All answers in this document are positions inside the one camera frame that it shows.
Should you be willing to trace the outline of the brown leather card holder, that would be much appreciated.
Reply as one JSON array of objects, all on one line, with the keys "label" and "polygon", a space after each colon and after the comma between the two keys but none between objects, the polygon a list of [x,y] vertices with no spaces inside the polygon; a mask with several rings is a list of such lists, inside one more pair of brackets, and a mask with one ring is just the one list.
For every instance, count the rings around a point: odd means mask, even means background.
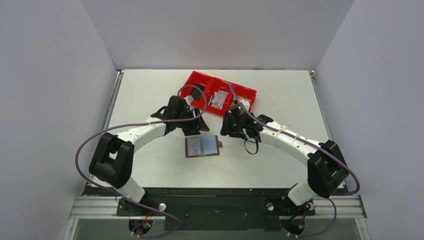
[{"label": "brown leather card holder", "polygon": [[[201,138],[201,155],[189,156],[188,155],[188,139],[189,138]],[[186,158],[199,158],[199,157],[211,157],[219,156],[220,148],[223,147],[222,142],[218,139],[217,135],[197,135],[186,137],[184,140],[185,157]]]}]

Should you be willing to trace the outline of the grey credit card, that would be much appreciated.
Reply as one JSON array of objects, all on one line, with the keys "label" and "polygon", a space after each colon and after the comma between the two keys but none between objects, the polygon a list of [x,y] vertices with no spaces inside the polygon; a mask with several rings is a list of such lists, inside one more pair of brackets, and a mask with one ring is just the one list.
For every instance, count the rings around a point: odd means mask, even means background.
[{"label": "grey credit card", "polygon": [[199,156],[202,153],[202,143],[200,137],[191,137],[187,139],[188,155]]}]

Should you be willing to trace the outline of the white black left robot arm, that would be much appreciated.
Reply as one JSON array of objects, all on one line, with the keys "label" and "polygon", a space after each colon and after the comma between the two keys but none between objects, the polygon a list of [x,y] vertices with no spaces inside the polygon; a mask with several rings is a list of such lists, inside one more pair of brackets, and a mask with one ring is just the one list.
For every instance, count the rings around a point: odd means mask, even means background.
[{"label": "white black left robot arm", "polygon": [[143,215],[149,210],[149,201],[144,197],[146,191],[132,178],[134,154],[175,129],[181,129],[186,137],[210,130],[199,108],[192,108],[186,99],[173,95],[166,106],[150,115],[145,125],[118,134],[104,133],[88,171],[130,199],[129,208],[136,215]]}]

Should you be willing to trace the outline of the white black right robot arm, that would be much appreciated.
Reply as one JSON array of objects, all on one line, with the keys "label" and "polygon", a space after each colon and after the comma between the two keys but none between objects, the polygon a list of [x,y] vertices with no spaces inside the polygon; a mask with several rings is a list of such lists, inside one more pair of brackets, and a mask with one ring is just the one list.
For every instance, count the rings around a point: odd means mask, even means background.
[{"label": "white black right robot arm", "polygon": [[282,207],[289,214],[313,198],[328,199],[349,175],[334,141],[305,138],[266,115],[248,114],[238,105],[224,113],[220,134],[274,146],[306,167],[307,179],[291,187],[282,199]]}]

